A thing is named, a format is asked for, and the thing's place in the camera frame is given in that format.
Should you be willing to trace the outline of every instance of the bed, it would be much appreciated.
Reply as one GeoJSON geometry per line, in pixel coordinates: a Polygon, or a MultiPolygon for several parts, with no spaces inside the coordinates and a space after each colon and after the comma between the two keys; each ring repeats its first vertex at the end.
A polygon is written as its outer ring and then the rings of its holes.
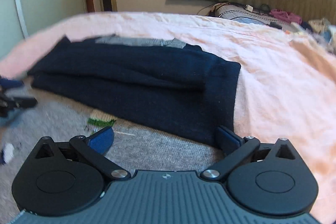
{"type": "MultiPolygon", "coordinates": [[[[319,184],[311,213],[322,223],[336,219],[336,58],[307,34],[221,18],[159,13],[96,13],[64,20],[20,43],[0,61],[0,75],[18,77],[66,35],[71,41],[110,34],[173,39],[241,64],[234,111],[239,136],[261,142],[290,139],[319,184]]],[[[89,132],[92,108],[42,90],[26,79],[24,89],[39,104],[3,126],[2,143],[16,147],[0,166],[0,223],[17,213],[11,183],[40,137],[67,141],[89,132]]],[[[222,157],[219,150],[118,119],[116,141],[107,154],[126,169],[202,170],[222,157]]]]}

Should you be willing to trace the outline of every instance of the gray fabric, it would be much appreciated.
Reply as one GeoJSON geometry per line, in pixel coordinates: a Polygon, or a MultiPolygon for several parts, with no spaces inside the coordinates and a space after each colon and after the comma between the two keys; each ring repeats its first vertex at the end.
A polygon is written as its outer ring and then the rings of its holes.
{"type": "Polygon", "coordinates": [[[224,18],[224,19],[230,19],[242,23],[254,23],[254,24],[262,24],[262,25],[269,25],[270,22],[275,22],[276,24],[282,26],[283,31],[290,31],[290,32],[296,32],[296,29],[293,28],[292,25],[288,24],[287,22],[284,22],[282,20],[276,19],[274,17],[265,15],[265,14],[259,14],[255,12],[250,12],[245,10],[242,7],[238,7],[235,5],[222,5],[218,4],[215,6],[215,16],[224,18]]]}
{"type": "MultiPolygon", "coordinates": [[[[5,224],[18,213],[11,195],[11,184],[22,163],[42,136],[54,141],[68,141],[75,135],[90,135],[87,120],[92,108],[73,100],[30,87],[12,90],[13,95],[33,95],[38,105],[21,112],[1,127],[1,146],[12,143],[14,158],[0,165],[0,223],[5,224]]],[[[115,141],[106,157],[131,171],[204,170],[222,158],[212,147],[191,142],[168,133],[118,119],[113,126],[115,141]]]]}
{"type": "Polygon", "coordinates": [[[100,37],[96,39],[96,43],[105,43],[113,45],[126,45],[126,46],[164,46],[174,48],[184,48],[186,43],[176,38],[173,40],[155,39],[155,38],[131,38],[120,37],[117,35],[109,35],[106,37],[100,37]]]}

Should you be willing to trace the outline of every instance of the black object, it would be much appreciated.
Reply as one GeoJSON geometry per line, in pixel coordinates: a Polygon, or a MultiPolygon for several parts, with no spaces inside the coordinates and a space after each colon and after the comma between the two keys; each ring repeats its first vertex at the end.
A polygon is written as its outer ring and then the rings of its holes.
{"type": "Polygon", "coordinates": [[[318,223],[309,215],[317,182],[287,139],[261,144],[220,127],[217,146],[227,156],[200,176],[136,171],[131,178],[87,146],[98,139],[107,148],[111,134],[106,127],[89,140],[41,138],[12,185],[19,209],[30,213],[12,223],[318,223]]]}
{"type": "Polygon", "coordinates": [[[233,130],[240,67],[199,46],[71,43],[64,37],[28,73],[35,88],[215,146],[218,126],[233,130]]]}
{"type": "Polygon", "coordinates": [[[275,22],[272,22],[272,21],[270,22],[269,26],[272,27],[272,28],[276,28],[276,29],[282,30],[282,26],[281,25],[279,25],[279,24],[277,24],[275,22]]]}
{"type": "Polygon", "coordinates": [[[8,117],[8,113],[14,109],[26,109],[36,106],[35,98],[9,97],[5,92],[12,88],[23,86],[21,81],[8,80],[0,77],[0,117],[8,117]]]}
{"type": "Polygon", "coordinates": [[[5,159],[4,159],[4,150],[0,151],[0,165],[1,164],[6,164],[5,159]]]}
{"type": "Polygon", "coordinates": [[[268,4],[261,4],[258,9],[259,14],[268,15],[271,12],[271,8],[268,4]]]}

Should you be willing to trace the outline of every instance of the cable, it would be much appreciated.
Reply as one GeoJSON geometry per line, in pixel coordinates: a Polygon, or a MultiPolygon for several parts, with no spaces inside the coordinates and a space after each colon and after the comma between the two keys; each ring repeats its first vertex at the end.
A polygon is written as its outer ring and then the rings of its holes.
{"type": "Polygon", "coordinates": [[[254,19],[254,18],[250,18],[250,17],[242,17],[242,18],[248,18],[248,19],[256,20],[256,21],[261,22],[261,23],[264,24],[264,25],[268,25],[268,24],[266,24],[265,22],[262,22],[261,20],[258,20],[258,19],[254,19]]]}
{"type": "Polygon", "coordinates": [[[198,15],[202,10],[207,9],[207,8],[209,8],[210,6],[213,6],[213,5],[215,5],[215,4],[219,4],[219,3],[220,3],[220,2],[213,3],[213,4],[208,5],[207,7],[202,8],[201,10],[199,10],[199,11],[197,12],[196,15],[198,15]]]}
{"type": "Polygon", "coordinates": [[[234,12],[242,13],[242,14],[245,14],[245,15],[248,15],[248,16],[250,15],[250,14],[248,14],[248,13],[246,13],[246,12],[239,11],[239,10],[229,10],[229,11],[225,11],[225,12],[219,14],[218,17],[221,17],[222,15],[225,15],[225,14],[234,13],[234,12]]]}
{"type": "Polygon", "coordinates": [[[241,8],[246,8],[246,5],[243,5],[243,4],[239,4],[239,3],[236,3],[236,2],[226,2],[226,3],[223,3],[222,5],[220,5],[219,7],[216,8],[216,10],[214,10],[214,13],[218,11],[219,8],[225,6],[225,5],[233,5],[233,6],[237,6],[237,7],[241,7],[241,8]]]}

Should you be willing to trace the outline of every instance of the clothing pile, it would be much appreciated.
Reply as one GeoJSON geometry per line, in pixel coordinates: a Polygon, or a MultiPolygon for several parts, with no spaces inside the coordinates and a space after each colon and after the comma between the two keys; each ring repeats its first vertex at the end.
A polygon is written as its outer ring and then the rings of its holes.
{"type": "Polygon", "coordinates": [[[306,32],[327,52],[336,55],[336,26],[326,19],[305,22],[299,15],[277,9],[268,5],[254,8],[238,3],[217,3],[207,14],[241,23],[268,25],[285,32],[306,32]]]}

